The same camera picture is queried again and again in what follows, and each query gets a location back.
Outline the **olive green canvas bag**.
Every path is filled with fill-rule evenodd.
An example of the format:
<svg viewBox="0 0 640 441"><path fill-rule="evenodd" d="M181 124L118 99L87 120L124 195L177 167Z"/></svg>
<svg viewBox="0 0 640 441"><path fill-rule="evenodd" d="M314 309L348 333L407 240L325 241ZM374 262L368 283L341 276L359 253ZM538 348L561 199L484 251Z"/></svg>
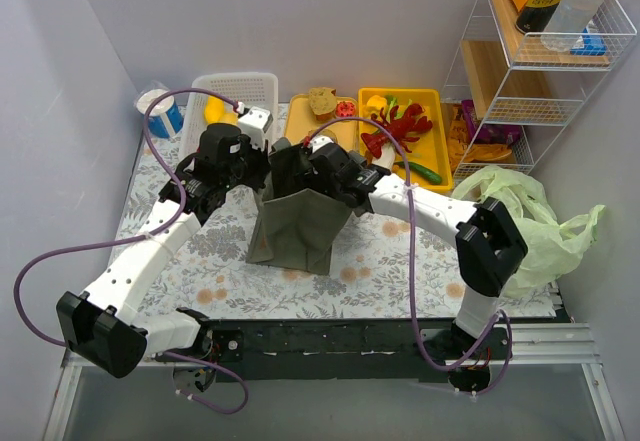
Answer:
<svg viewBox="0 0 640 441"><path fill-rule="evenodd" d="M265 187L254 194L258 214L246 261L327 275L333 243L352 209L296 178L310 166L300 145L280 138L269 163Z"/></svg>

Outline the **purple candy bag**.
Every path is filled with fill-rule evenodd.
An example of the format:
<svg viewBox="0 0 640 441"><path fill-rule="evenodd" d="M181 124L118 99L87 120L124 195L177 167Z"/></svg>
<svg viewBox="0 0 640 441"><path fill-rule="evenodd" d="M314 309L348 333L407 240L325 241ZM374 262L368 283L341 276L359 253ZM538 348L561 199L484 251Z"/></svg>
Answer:
<svg viewBox="0 0 640 441"><path fill-rule="evenodd" d="M518 125L491 124L482 122L476 115L472 100L461 102L463 119L468 131L469 140L480 144L515 144L523 133Z"/></svg>

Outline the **clear water bottle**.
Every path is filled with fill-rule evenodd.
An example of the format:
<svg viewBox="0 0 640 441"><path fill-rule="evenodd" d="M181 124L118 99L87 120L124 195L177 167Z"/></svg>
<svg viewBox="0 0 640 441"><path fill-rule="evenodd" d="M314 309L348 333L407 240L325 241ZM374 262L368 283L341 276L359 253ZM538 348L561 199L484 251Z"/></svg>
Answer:
<svg viewBox="0 0 640 441"><path fill-rule="evenodd" d="M542 45L554 52L568 52L578 42L604 0L561 0L540 36Z"/></svg>

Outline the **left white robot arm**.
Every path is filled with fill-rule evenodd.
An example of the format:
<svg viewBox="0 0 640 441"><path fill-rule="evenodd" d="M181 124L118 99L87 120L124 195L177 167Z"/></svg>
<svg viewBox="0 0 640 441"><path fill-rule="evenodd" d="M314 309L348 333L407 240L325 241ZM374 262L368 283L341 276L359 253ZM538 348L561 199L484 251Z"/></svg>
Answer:
<svg viewBox="0 0 640 441"><path fill-rule="evenodd" d="M196 152L177 166L128 246L80 295L65 293L56 305L67 347L116 378L146 356L204 348L205 316L189 309L143 317L141 303L180 248L220 208L237 186L263 188L270 171L262 129L239 122L212 124Z"/></svg>

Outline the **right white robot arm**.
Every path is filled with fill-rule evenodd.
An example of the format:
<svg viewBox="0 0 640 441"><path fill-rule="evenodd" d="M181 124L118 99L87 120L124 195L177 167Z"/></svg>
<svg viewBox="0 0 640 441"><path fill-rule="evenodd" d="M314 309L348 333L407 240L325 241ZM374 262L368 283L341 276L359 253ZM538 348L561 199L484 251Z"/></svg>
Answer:
<svg viewBox="0 0 640 441"><path fill-rule="evenodd" d="M339 145L315 141L302 148L310 163L305 180L358 215L393 217L428 231L456 248L466 284L453 331L478 339L497 312L498 298L516 273L528 246L504 203L455 200L409 187L386 168L359 161Z"/></svg>

